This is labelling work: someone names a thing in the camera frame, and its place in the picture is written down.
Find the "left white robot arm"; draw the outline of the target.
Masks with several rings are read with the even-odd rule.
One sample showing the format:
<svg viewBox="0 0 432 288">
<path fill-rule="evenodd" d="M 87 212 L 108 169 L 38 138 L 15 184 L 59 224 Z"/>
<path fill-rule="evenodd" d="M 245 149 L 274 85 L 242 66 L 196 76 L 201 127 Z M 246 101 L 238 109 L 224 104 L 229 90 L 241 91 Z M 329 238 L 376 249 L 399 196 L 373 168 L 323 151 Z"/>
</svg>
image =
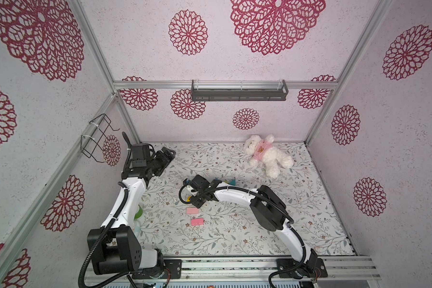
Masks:
<svg viewBox="0 0 432 288">
<path fill-rule="evenodd" d="M 116 202 L 101 228 L 90 230 L 87 236 L 88 261 L 92 263 L 95 274 L 164 270 L 162 252 L 141 247 L 134 234 L 134 218 L 150 180 L 161 176 L 175 156 L 174 150 L 163 147 L 155 151 L 150 144 L 128 148 Z"/>
</svg>

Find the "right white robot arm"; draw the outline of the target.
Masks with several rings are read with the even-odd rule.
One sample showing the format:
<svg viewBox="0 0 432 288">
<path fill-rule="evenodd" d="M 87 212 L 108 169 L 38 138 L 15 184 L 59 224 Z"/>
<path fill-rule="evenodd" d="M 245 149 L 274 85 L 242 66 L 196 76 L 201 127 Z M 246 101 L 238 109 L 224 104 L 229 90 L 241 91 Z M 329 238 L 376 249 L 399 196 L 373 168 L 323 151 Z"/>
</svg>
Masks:
<svg viewBox="0 0 432 288">
<path fill-rule="evenodd" d="M 286 211 L 286 205 L 269 187 L 248 189 L 231 186 L 219 180 L 185 180 L 178 196 L 182 203 L 196 208 L 201 208 L 209 201 L 230 202 L 249 207 L 258 224 L 276 234 L 291 254 L 290 260 L 277 262 L 277 271 L 269 276 L 269 280 L 275 276 L 296 280 L 328 276 L 324 260 L 305 244 L 294 228 L 294 220 Z"/>
</svg>

